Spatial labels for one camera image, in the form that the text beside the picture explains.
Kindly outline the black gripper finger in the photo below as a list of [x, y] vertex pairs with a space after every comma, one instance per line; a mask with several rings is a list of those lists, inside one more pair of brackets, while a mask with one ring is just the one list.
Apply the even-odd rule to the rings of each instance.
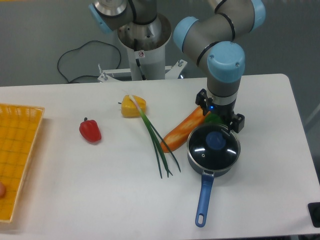
[[208, 112], [213, 110], [213, 99], [208, 97], [207, 91], [204, 88], [197, 93], [195, 104], [200, 106], [203, 116], [207, 115]]
[[232, 114], [230, 121], [227, 124], [228, 131], [234, 131], [235, 133], [239, 133], [245, 126], [245, 116], [237, 113]]

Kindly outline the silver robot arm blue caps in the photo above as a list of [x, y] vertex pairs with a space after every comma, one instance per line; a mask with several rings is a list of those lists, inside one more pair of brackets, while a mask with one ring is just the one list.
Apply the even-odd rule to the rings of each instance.
[[207, 77], [206, 89], [195, 100], [202, 112], [217, 114], [230, 130], [243, 129], [245, 118], [234, 113], [234, 106], [245, 53], [234, 40], [264, 23], [262, 1], [215, 0], [211, 18], [189, 16], [175, 28], [158, 12], [155, 0], [97, 0], [89, 10], [103, 32], [117, 32], [134, 81], [165, 77], [165, 46], [173, 40]]

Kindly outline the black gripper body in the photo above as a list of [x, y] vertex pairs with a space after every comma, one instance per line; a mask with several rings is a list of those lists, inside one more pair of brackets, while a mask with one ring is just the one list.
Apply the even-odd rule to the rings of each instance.
[[220, 116], [224, 123], [228, 123], [234, 114], [235, 103], [236, 100], [227, 105], [219, 105], [212, 100], [212, 111], [210, 111], [210, 113]]

